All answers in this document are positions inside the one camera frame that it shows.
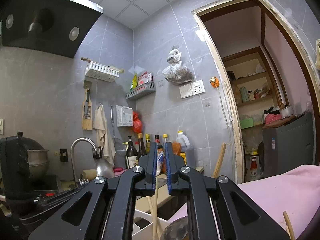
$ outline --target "pink wall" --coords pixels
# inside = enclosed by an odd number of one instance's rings
[[[261,14],[258,6],[222,15],[204,25],[221,57],[260,46]]]
[[[282,33],[266,16],[265,46],[274,60],[296,114],[304,112],[311,102],[307,82],[300,65]]]

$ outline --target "metal pivot bolt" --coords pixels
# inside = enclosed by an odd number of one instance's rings
[[[143,170],[143,168],[141,166],[135,166],[132,168],[133,172],[135,173],[139,173]]]
[[[220,176],[218,180],[221,183],[227,183],[229,179],[226,176]]]
[[[188,173],[188,172],[190,172],[190,168],[189,168],[188,166],[184,166],[184,167],[182,167],[180,170],[181,170],[181,172],[183,172],[183,173]]]
[[[94,182],[97,183],[97,184],[101,184],[101,183],[103,183],[105,180],[106,180],[106,178],[103,177],[103,176],[98,176],[98,177],[95,177],[95,178],[94,178]]]

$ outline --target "curved faucet spout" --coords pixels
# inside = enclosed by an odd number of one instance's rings
[[[77,186],[77,181],[78,181],[78,176],[76,174],[76,163],[75,163],[75,156],[74,156],[74,149],[75,149],[75,146],[78,142],[81,142],[81,141],[85,141],[85,142],[88,142],[92,145],[92,147],[94,148],[95,152],[97,153],[98,152],[98,148],[97,146],[94,144],[94,142],[92,140],[90,140],[89,138],[86,138],[86,137],[80,137],[78,139],[76,139],[72,145],[71,145],[71,150],[70,150],[70,155],[71,155],[71,164],[72,164],[72,171],[73,171],[73,179],[75,180],[75,185]]]

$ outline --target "green box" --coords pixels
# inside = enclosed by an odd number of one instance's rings
[[[247,118],[244,120],[240,120],[240,127],[241,129],[249,128],[253,126],[253,120],[252,118]]]

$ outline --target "range hood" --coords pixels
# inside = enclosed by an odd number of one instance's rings
[[[102,13],[88,0],[12,0],[2,17],[2,45],[73,58]]]

